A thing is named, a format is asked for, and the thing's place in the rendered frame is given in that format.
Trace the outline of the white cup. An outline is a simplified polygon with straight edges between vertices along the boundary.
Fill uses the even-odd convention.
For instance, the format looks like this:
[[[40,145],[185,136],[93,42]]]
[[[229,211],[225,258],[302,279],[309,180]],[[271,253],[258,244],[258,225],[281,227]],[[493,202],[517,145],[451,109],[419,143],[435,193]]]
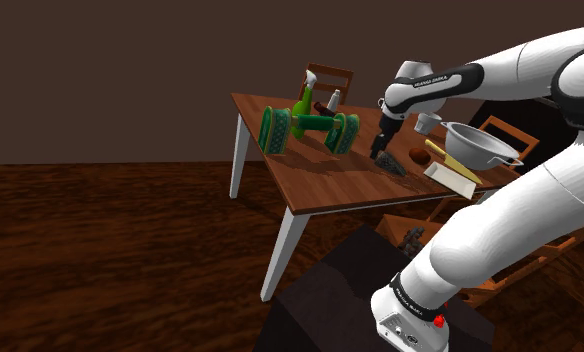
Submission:
[[[442,118],[436,113],[419,113],[414,130],[421,135],[428,135],[442,122]]]

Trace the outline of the dark grey wedge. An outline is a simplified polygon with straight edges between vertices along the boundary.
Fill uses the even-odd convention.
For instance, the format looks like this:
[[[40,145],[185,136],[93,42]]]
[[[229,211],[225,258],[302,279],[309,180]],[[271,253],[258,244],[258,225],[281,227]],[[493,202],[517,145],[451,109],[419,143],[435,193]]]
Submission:
[[[406,169],[389,152],[381,151],[374,159],[374,164],[381,169],[398,176],[405,176]]]

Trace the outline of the green patterned dumbbell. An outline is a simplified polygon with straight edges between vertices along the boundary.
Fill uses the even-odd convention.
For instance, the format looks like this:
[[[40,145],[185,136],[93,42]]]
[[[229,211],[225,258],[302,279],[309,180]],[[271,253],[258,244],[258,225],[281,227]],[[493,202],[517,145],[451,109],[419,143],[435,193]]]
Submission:
[[[292,128],[327,133],[324,144],[332,154],[347,154],[361,127],[358,115],[337,113],[334,117],[319,115],[293,115],[289,108],[264,109],[258,145],[264,154],[283,154]]]

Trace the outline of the yellow knife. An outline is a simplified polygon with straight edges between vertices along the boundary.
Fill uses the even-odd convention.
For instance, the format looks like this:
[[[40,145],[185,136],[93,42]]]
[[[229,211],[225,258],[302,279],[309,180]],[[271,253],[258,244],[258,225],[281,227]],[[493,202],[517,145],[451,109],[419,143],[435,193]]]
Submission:
[[[477,184],[481,184],[481,179],[476,176],[472,171],[470,171],[467,167],[462,165],[458,162],[455,158],[450,156],[446,151],[438,147],[432,141],[426,139],[424,141],[425,145],[428,146],[435,154],[439,155],[440,157],[444,158],[444,164],[452,168],[454,171],[460,173],[464,177],[476,182]]]

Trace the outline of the white rectangular plate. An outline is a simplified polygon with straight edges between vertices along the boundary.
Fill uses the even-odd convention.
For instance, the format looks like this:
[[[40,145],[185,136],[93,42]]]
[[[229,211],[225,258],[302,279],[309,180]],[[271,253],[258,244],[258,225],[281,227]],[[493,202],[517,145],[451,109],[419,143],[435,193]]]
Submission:
[[[472,180],[460,175],[459,173],[433,162],[425,171],[424,174],[432,180],[449,188],[458,195],[471,200],[476,188],[476,183]]]

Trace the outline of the wooden table with white legs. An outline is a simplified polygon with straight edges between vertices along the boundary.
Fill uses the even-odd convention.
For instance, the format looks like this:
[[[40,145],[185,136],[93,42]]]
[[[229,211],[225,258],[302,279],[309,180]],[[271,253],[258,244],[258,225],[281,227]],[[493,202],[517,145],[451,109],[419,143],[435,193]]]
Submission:
[[[283,155],[266,155],[264,160],[287,208],[261,288],[260,298],[269,301],[313,215],[394,204],[440,199],[454,193],[424,175],[425,168],[408,155],[412,148],[425,150],[426,140],[439,147],[445,144],[446,130],[436,127],[427,135],[414,131],[416,119],[405,120],[387,147],[404,166],[404,176],[391,175],[369,157],[378,132],[380,111],[376,108],[342,105],[346,114],[361,118],[361,129],[349,153],[334,155],[324,145],[324,134],[308,131],[287,142]]]

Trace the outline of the wooden chair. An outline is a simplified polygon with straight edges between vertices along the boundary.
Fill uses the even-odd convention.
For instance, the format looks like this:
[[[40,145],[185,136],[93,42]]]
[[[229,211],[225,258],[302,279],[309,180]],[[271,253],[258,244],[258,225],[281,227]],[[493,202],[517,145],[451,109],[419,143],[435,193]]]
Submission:
[[[482,195],[476,194],[472,201],[462,197],[450,197],[446,200],[441,200],[425,219],[385,214],[376,231],[381,235],[385,235],[392,245],[398,246],[408,230],[414,227],[423,227],[425,232],[422,234],[421,243],[426,245],[443,226],[444,220],[436,222],[435,218],[443,212],[450,202],[456,202],[459,208],[462,208],[481,199]],[[494,274],[478,287],[461,289],[457,296],[472,308],[476,308],[499,294],[503,289],[541,269],[582,242],[584,242],[584,227],[550,241],[520,261]]]
[[[524,131],[504,122],[503,120],[490,115],[486,121],[484,121],[479,127],[480,130],[485,131],[488,126],[494,126],[495,128],[503,131],[504,133],[510,135],[511,137],[519,140],[526,145],[523,151],[519,151],[519,157],[515,158],[515,162],[509,165],[509,168],[514,170],[517,166],[523,164],[523,159],[527,157],[531,151],[539,144],[539,140]]]
[[[340,104],[345,104],[348,93],[350,90],[350,85],[354,76],[354,72],[347,69],[336,68],[332,66],[317,64],[309,62],[305,68],[305,71],[311,71],[313,74],[323,74],[332,77],[338,77],[345,80],[344,85],[335,85],[329,83],[318,83],[314,84],[314,87],[319,91],[324,92],[334,92],[335,90],[340,91]]]

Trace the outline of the white colander bowl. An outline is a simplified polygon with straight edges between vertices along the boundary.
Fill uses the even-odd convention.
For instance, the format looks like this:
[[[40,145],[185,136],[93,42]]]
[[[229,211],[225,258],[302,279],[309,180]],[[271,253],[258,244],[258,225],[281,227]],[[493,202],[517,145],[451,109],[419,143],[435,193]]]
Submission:
[[[484,171],[499,165],[523,165],[513,147],[485,131],[457,122],[441,125],[446,128],[446,152],[468,169]]]

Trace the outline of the green spray bottle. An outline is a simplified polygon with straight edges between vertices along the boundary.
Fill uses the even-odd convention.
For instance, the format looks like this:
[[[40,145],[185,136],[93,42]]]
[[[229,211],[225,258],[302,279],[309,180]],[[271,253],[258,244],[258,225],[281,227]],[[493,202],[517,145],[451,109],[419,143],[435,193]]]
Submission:
[[[306,79],[301,91],[300,100],[294,104],[292,108],[292,115],[309,115],[311,112],[311,103],[313,97],[313,87],[317,82],[316,75],[310,71],[306,71]]]

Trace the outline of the dark lumpy thing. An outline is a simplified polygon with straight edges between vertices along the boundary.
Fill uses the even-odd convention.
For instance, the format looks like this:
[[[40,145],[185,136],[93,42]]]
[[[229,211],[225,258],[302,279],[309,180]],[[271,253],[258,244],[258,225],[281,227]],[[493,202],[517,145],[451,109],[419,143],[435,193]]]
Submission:
[[[413,229],[408,230],[397,248],[408,258],[413,259],[424,247],[420,242],[420,238],[424,231],[425,229],[423,227],[414,227]]]

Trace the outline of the dark robot stand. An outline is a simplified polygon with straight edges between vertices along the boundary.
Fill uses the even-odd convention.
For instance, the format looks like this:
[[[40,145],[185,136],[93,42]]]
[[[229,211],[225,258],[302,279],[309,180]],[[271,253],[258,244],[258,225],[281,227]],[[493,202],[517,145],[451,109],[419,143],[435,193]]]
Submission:
[[[409,263],[361,226],[273,298],[252,352],[400,352],[377,333],[370,300]]]

